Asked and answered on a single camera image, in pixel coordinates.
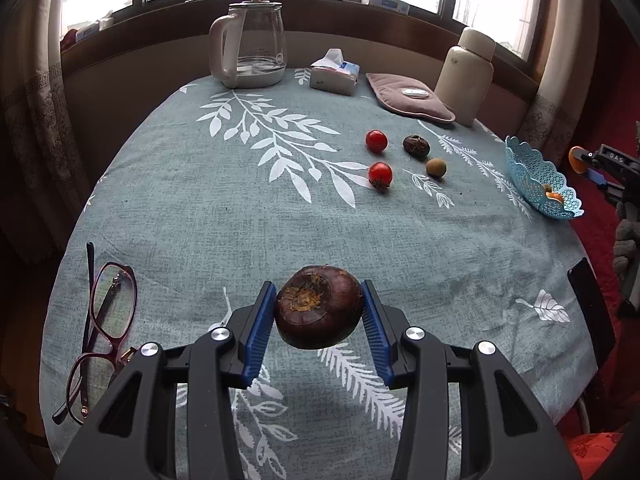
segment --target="kettle base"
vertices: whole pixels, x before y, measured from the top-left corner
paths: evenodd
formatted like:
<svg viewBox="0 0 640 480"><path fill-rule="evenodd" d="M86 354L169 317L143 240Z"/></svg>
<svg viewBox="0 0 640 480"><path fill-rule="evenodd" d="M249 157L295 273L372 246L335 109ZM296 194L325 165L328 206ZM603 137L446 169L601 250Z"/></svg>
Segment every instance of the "kettle base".
<svg viewBox="0 0 640 480"><path fill-rule="evenodd" d="M235 79L223 80L222 84L227 88L263 88L275 85L283 76L284 67L261 74L238 74Z"/></svg>

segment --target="eyeglass frame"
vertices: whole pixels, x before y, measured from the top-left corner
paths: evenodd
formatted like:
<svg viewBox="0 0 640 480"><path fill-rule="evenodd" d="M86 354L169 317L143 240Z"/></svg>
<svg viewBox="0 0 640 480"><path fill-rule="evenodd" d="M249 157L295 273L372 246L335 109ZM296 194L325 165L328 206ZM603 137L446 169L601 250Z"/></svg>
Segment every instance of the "eyeglass frame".
<svg viewBox="0 0 640 480"><path fill-rule="evenodd" d="M98 272L98 275L94 279L95 272L95 251L94 245L91 242L87 242L86 244L86 252L87 252L87 266L88 266L88 275L89 275L89 302L87 308L86 320L84 322L84 333L82 336L82 352L74 361L71 371L69 372L69 377L66 381L66 389L65 389L65 402L62 404L56 412L51 417L55 424L61 424L66 416L69 415L71 418L82 426L83 422L79 418L77 418L71 410L71 406L76 401L78 397L78 393L80 394L80 402L82 405L81 413L82 418L87 418L89 415L89 400L87 393L87 365L88 360L90 358L101 358L110 362L111 367L113 368L113 372L111 373L111 377L109 379L109 384L111 381L120 373L124 365L128 362L129 357L136 351L135 348L131 347L127 349L122 355L120 354L120 346L122 342L126 339L129 334L129 330L131 328L131 324L133 322L133 317L136 312L136 306L138 304L138 283L136 281L136 276L133 269L129 266L123 266L117 262L106 262ZM95 315L94 303L95 303L95 293L97 290L97 285L100 282L100 277L102 273L109 266L114 266L118 268L118 273L114 276L112 283L107 291L104 300L100 306L100 310L98 311L98 315ZM117 287L120 286L120 277L127 276L131 281L133 298L131 310L129 313L129 319L127 319L127 323L122 331L122 334L118 337L114 337L108 335L101 324L104 321L104 316L107 313L108 308L105 307L105 303L109 301L110 296L112 296ZM110 346L109 352L90 352L89 348L93 348L95 344L95 340L97 339L97 335L100 334L103 338L107 340L107 343ZM72 381L76 370L80 366L80 377L76 385L72 388Z"/></svg>

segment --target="kettle handle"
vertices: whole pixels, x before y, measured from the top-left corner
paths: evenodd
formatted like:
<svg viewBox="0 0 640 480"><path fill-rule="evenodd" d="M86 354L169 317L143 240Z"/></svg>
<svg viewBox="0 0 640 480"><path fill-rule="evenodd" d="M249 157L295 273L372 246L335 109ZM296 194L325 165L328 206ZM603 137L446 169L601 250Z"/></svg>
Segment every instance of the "kettle handle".
<svg viewBox="0 0 640 480"><path fill-rule="evenodd" d="M244 12L234 12L220 16L209 29L209 69L211 75L234 88L237 83L238 51L244 25ZM222 36L226 31L225 47L222 48Z"/></svg>

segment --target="red tomato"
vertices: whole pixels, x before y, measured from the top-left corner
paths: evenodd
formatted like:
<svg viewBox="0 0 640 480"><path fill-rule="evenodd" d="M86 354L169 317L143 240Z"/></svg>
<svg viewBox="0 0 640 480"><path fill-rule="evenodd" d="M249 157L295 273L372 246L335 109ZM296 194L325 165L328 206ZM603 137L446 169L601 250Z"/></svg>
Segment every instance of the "red tomato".
<svg viewBox="0 0 640 480"><path fill-rule="evenodd" d="M386 148L386 135L380 130L371 130L364 141L373 153L382 153Z"/></svg>
<svg viewBox="0 0 640 480"><path fill-rule="evenodd" d="M388 164L384 162L374 162L367 172L369 182L376 188L389 187L394 177L393 172Z"/></svg>

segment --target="pink pouch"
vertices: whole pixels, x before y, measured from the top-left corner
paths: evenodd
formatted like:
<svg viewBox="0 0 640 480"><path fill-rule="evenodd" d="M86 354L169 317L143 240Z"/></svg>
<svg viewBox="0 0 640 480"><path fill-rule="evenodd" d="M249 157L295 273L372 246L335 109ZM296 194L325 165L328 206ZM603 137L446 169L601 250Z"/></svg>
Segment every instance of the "pink pouch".
<svg viewBox="0 0 640 480"><path fill-rule="evenodd" d="M441 123L456 120L437 95L417 79L393 74L367 74L367 79L387 110Z"/></svg>

